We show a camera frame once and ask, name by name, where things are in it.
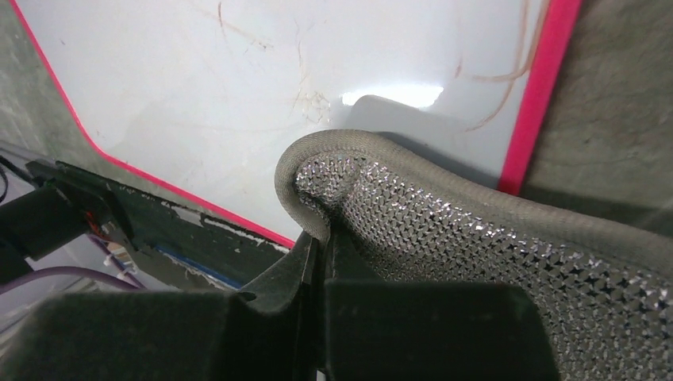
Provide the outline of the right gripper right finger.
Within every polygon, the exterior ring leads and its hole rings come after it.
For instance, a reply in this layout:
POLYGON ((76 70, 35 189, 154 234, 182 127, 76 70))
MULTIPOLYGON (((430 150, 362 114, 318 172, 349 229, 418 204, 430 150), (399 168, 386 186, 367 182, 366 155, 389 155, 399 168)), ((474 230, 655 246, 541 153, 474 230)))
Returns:
POLYGON ((538 309, 520 287, 386 281, 342 228, 323 253, 328 379, 560 378, 538 309))

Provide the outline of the red framed whiteboard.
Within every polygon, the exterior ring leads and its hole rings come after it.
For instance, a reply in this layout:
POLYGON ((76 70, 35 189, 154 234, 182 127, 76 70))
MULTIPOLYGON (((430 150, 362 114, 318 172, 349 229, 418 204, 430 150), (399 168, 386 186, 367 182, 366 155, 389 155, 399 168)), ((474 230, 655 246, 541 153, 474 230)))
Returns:
POLYGON ((105 161, 279 244, 282 152, 398 138, 476 183, 523 183, 579 1, 14 1, 105 161))

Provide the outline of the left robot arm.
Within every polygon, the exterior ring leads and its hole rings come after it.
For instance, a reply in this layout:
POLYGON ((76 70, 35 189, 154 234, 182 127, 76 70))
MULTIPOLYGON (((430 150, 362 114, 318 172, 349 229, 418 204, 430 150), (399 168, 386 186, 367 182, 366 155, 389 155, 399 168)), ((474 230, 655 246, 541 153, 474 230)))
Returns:
POLYGON ((52 187, 1 205, 1 285, 32 272, 27 259, 37 261, 89 230, 83 214, 52 187))

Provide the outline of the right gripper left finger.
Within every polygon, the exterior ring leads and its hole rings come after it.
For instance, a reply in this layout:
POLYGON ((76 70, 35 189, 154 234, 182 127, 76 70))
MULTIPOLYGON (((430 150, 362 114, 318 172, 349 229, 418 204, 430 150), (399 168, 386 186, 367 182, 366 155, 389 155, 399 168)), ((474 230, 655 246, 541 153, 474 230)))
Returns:
POLYGON ((24 320, 4 380, 305 380, 302 283, 317 241, 302 234, 239 291, 66 293, 24 320))

